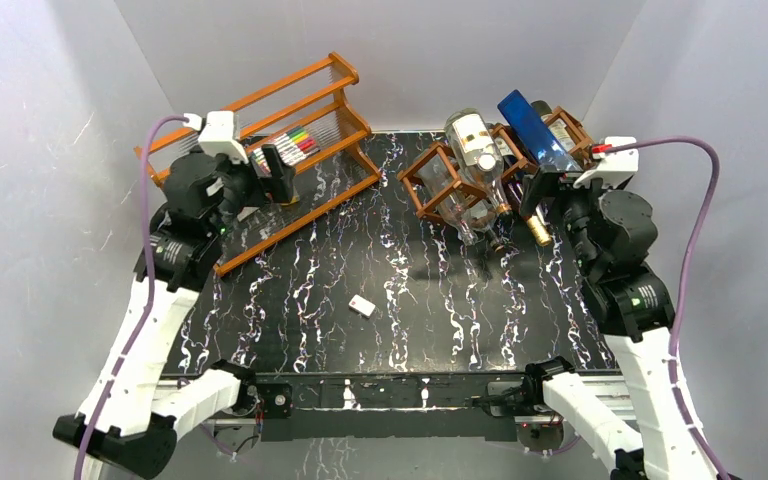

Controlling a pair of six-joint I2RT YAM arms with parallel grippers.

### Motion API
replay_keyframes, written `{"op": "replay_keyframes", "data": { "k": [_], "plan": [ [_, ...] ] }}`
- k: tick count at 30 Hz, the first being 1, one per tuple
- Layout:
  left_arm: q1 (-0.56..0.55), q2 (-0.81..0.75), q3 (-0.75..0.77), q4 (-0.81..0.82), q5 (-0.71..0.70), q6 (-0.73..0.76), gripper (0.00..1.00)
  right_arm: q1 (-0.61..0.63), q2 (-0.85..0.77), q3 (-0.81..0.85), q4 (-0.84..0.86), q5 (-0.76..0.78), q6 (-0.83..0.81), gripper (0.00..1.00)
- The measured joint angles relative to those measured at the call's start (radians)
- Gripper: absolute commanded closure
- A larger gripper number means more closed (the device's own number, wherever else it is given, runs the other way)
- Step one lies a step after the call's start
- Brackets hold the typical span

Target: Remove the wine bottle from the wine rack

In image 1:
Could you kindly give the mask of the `blue square bottle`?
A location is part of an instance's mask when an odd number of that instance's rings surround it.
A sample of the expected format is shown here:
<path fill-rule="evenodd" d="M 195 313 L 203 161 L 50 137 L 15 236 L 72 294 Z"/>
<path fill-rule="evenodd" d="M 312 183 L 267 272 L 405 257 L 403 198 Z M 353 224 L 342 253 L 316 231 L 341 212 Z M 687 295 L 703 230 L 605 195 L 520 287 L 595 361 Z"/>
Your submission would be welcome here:
<path fill-rule="evenodd" d="M 581 171 L 519 90 L 511 91 L 497 108 L 539 166 L 553 166 L 562 172 Z"/>

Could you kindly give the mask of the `dark bottle gold cap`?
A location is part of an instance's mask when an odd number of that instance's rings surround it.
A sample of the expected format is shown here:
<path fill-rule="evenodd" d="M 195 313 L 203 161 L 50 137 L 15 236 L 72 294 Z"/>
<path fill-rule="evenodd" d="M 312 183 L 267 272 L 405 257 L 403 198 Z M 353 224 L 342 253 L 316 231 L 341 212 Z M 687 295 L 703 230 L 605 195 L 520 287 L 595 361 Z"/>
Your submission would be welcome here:
<path fill-rule="evenodd" d="M 524 198 L 524 189 L 522 187 L 522 184 L 516 180 L 511 181 L 508 184 L 508 189 L 512 197 L 516 200 L 516 202 L 519 205 L 522 205 L 522 201 Z M 547 226 L 545 224 L 545 221 L 542 217 L 542 213 L 540 212 L 539 208 L 537 208 L 533 214 L 530 214 L 528 216 L 526 216 L 525 214 L 521 214 L 521 216 L 525 220 L 527 226 L 529 227 L 529 230 L 531 231 L 532 235 L 535 238 L 536 243 L 539 246 L 547 246 L 553 243 L 553 238 L 547 229 Z"/>

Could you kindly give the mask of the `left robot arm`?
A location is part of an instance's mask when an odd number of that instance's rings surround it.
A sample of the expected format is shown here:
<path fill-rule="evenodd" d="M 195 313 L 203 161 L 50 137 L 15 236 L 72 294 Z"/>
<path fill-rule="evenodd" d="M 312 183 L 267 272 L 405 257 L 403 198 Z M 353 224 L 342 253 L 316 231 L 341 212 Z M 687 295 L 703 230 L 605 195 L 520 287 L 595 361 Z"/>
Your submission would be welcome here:
<path fill-rule="evenodd" d="M 242 162 L 193 149 L 172 163 L 121 329 L 78 411 L 57 419 L 57 440 L 81 457 L 153 479 L 178 442 L 219 412 L 259 420 L 288 416 L 288 385 L 261 383 L 252 369 L 229 360 L 165 395 L 157 388 L 174 339 L 222 255 L 230 223 L 248 207 L 288 200 L 294 176 L 270 144 Z"/>

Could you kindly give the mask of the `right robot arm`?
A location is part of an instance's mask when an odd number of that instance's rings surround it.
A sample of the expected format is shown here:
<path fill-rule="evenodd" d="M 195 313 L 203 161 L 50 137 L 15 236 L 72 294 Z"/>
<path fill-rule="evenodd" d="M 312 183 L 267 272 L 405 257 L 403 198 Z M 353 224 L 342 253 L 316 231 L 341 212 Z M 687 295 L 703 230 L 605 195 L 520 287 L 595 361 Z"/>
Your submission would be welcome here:
<path fill-rule="evenodd" d="M 658 231 L 651 205 L 637 194 L 580 174 L 541 167 L 521 201 L 527 212 L 552 202 L 574 247 L 585 305 L 614 354 L 636 424 L 592 393 L 562 357 L 532 363 L 521 388 L 525 405 L 566 420 L 611 479 L 729 479 L 715 459 L 688 394 L 678 355 L 679 319 L 662 280 L 646 263 Z"/>

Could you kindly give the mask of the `clear glass bottle white label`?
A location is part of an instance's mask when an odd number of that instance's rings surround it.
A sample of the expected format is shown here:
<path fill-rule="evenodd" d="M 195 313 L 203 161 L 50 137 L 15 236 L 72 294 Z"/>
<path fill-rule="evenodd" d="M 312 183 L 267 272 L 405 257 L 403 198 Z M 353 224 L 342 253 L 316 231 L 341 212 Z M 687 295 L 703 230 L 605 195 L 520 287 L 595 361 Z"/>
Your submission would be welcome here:
<path fill-rule="evenodd" d="M 497 215 L 510 217 L 512 207 L 502 185 L 505 162 L 480 113 L 474 108 L 453 113 L 444 133 L 461 175 L 485 193 Z"/>

